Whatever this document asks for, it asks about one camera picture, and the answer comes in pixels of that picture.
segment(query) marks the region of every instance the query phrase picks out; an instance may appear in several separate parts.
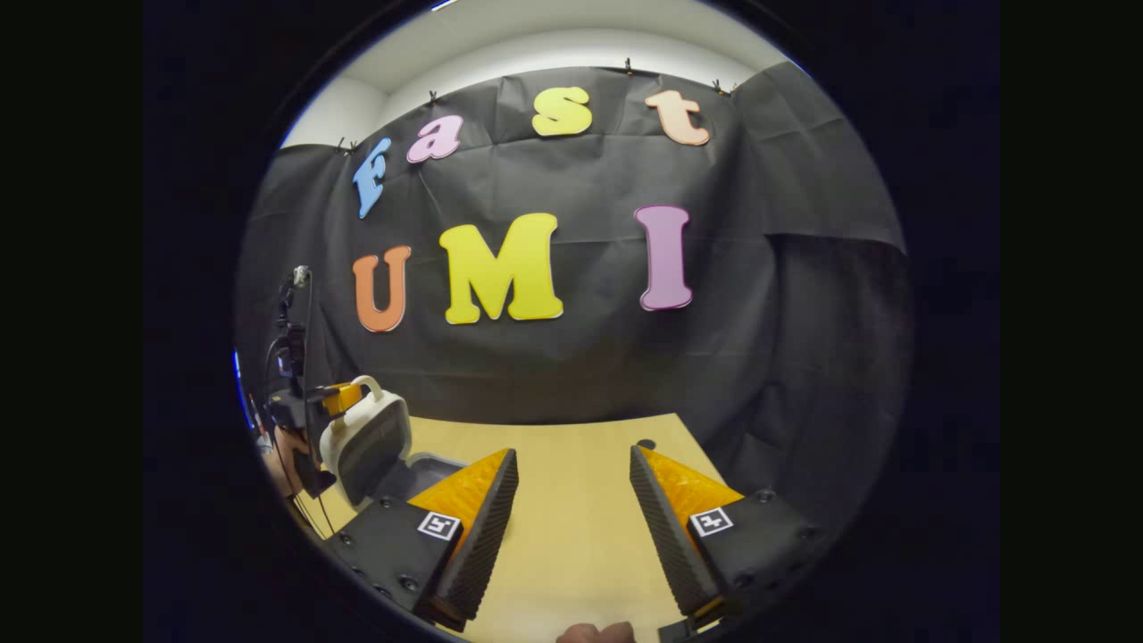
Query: white ceiling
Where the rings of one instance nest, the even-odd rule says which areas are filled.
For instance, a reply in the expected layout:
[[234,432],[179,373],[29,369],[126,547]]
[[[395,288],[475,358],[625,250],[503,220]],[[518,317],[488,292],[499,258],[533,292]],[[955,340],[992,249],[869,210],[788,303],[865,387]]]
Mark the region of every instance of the white ceiling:
[[[342,75],[391,94],[474,49],[570,29],[658,34],[697,45],[754,71],[785,59],[746,26],[695,0],[458,0],[438,11],[426,10],[382,38]],[[615,66],[622,64],[615,61]],[[637,59],[631,65],[646,69]]]

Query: table surface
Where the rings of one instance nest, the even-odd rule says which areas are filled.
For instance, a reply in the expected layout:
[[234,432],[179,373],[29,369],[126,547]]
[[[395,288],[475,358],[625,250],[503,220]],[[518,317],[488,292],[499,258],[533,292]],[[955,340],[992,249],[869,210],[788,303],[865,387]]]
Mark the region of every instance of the table surface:
[[[410,453],[474,463],[517,451],[512,517],[483,602],[461,637],[544,643],[577,622],[602,629],[629,620],[637,641],[657,643],[660,627],[682,619],[628,480],[631,445],[646,439],[656,452],[722,482],[678,416],[551,426],[411,420]],[[317,501],[299,496],[328,537]],[[334,529],[353,517],[333,489],[321,498]]]

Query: white wall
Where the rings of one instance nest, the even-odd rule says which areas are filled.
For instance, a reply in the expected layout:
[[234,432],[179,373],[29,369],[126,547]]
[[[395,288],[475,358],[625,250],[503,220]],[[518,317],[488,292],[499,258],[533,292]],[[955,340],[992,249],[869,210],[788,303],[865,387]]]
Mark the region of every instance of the white wall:
[[[774,63],[784,59],[775,55]],[[422,73],[390,94],[374,130],[429,102],[430,90],[443,96],[474,82],[542,69],[622,67],[628,57],[638,70],[704,85],[718,79],[727,89],[760,71],[709,49],[650,33],[613,29],[549,31],[483,47]]]
[[310,103],[282,140],[282,147],[305,143],[336,145],[345,137],[362,140],[377,130],[377,119],[385,106],[385,94],[377,88],[338,77]]

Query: foam letter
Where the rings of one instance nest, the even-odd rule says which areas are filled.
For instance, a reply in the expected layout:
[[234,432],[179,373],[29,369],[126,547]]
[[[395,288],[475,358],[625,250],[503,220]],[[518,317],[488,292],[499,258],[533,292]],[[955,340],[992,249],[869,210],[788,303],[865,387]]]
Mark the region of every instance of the foam letter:
[[682,281],[682,226],[690,215],[678,207],[647,206],[636,210],[636,220],[647,231],[647,291],[639,304],[645,310],[687,305],[692,292]]
[[422,127],[421,132],[417,134],[421,138],[417,138],[417,142],[409,147],[405,158],[409,162],[421,162],[429,156],[442,159],[451,154],[461,146],[458,137],[462,124],[464,124],[463,118],[446,115]]
[[382,138],[381,143],[369,152],[365,162],[353,174],[353,183],[358,186],[358,195],[361,196],[361,209],[358,210],[358,218],[365,218],[369,214],[369,208],[381,198],[381,177],[385,175],[385,156],[381,155],[389,148],[389,138]]
[[499,256],[493,256],[475,225],[445,230],[440,244],[448,250],[451,305],[445,311],[449,324],[473,324],[480,308],[472,304],[469,284],[485,312],[499,319],[509,284],[514,295],[507,306],[512,319],[551,319],[563,313],[563,302],[552,286],[551,236],[558,223],[550,214],[517,217],[504,235]]
[[591,126],[591,110],[583,106],[588,93],[580,87],[552,87],[541,91],[531,103],[538,115],[531,127],[541,136],[580,134]]
[[385,252],[385,263],[389,264],[389,307],[385,310],[377,310],[373,303],[373,268],[377,267],[377,255],[362,256],[353,262],[358,320],[366,330],[374,333],[392,331],[405,318],[405,259],[410,254],[409,246],[395,246]]
[[676,143],[702,145],[711,139],[710,131],[702,127],[696,129],[690,124],[688,112],[697,112],[698,103],[684,101],[682,94],[674,89],[647,96],[646,103],[658,110],[658,121],[663,123],[663,131]]

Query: blue letter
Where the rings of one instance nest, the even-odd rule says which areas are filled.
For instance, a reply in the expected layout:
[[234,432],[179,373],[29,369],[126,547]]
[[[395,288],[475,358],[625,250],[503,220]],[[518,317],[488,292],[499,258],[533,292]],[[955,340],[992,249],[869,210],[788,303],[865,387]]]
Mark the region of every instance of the blue letter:
[[369,208],[373,203],[377,202],[381,198],[381,177],[385,175],[385,156],[381,155],[389,148],[390,140],[387,137],[382,138],[381,143],[369,152],[366,156],[365,162],[358,168],[357,172],[353,174],[353,183],[358,186],[358,195],[361,196],[361,210],[358,211],[359,218],[365,218],[365,215],[369,214]]

